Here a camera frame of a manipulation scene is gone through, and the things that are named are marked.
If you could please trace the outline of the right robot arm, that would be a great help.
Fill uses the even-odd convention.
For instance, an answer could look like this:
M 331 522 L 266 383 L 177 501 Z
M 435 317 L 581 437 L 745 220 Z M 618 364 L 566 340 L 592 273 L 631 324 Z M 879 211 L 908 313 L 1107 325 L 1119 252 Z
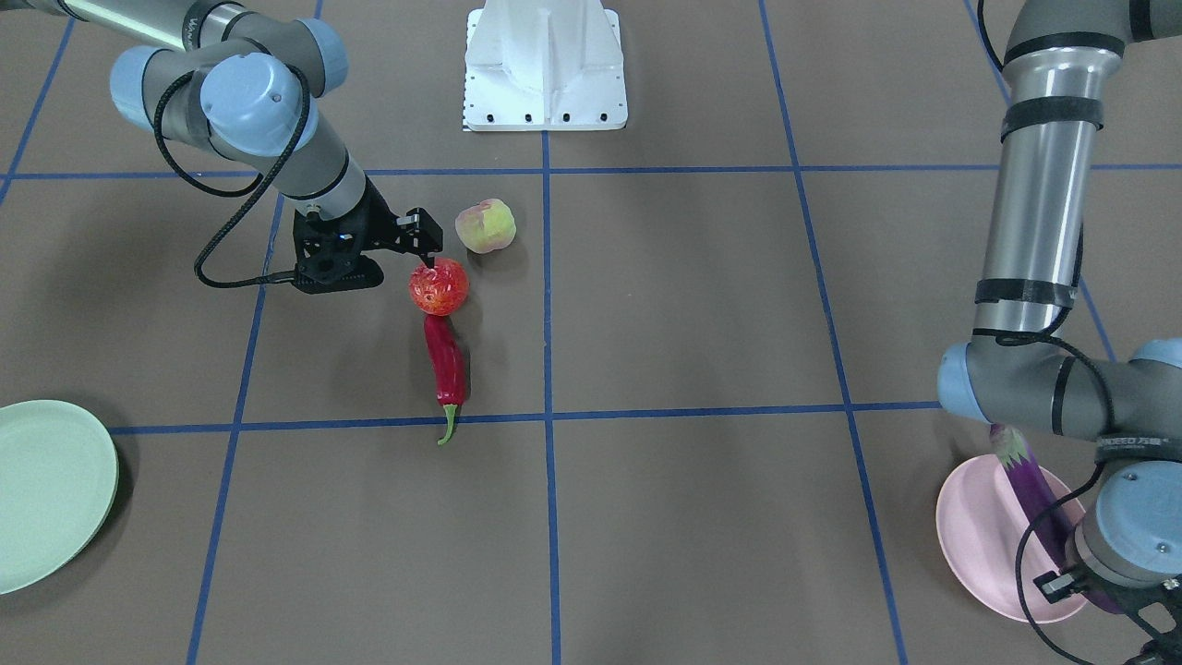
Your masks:
M 109 76 L 115 110 L 152 133 L 189 185 L 242 200 L 195 259 L 195 276 L 212 289 L 371 289 L 384 274 L 370 252 L 411 254 L 434 268 L 440 224 L 422 208 L 390 211 L 317 106 L 350 69 L 339 34 L 319 18 L 280 21 L 239 1 L 5 1 L 4 11 L 71 17 L 135 39 Z M 208 276 L 212 252 L 269 188 L 293 206 L 293 269 Z

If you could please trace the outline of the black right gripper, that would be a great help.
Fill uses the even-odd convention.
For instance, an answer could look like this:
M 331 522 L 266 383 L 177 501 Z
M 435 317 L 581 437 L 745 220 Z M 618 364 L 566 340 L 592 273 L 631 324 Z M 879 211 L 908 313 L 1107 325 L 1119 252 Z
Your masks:
M 443 252 L 442 227 L 423 208 L 392 214 L 379 190 L 366 180 L 357 206 L 338 219 L 319 213 L 293 215 L 296 268 L 292 283 L 304 294 L 372 289 L 384 281 L 379 265 L 366 252 L 414 254 L 434 270 Z

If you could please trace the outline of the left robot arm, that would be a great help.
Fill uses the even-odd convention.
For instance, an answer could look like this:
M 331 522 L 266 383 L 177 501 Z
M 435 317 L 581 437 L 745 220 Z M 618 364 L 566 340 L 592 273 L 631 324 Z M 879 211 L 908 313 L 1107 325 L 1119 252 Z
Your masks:
M 1082 484 L 1092 508 L 1061 526 L 1064 501 L 1043 500 L 1043 471 L 1019 455 L 1017 495 L 1030 503 L 1005 573 L 1022 595 L 1022 550 L 1039 535 L 1056 563 L 1034 578 L 1050 602 L 1082 595 L 1148 635 L 1135 664 L 1177 664 L 1178 626 L 1141 615 L 1158 605 L 1178 622 L 1178 340 L 1099 361 L 1059 330 L 1076 307 L 1082 203 L 1104 128 L 1103 89 L 1132 43 L 1178 35 L 1177 1 L 1027 1 L 1004 54 L 1009 86 L 1002 156 L 970 341 L 939 371 L 949 413 L 1095 441 Z

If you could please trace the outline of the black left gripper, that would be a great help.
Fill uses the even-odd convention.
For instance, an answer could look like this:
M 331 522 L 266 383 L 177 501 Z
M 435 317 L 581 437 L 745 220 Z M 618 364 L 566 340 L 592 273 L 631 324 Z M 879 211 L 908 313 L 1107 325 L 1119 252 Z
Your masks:
M 1074 595 L 1106 596 L 1145 635 L 1139 652 L 1128 657 L 1126 664 L 1178 664 L 1181 661 L 1181 607 L 1178 580 L 1132 588 L 1111 583 L 1105 578 L 1082 568 L 1064 573 L 1056 571 L 1034 576 L 1034 588 L 1050 604 L 1069 600 Z

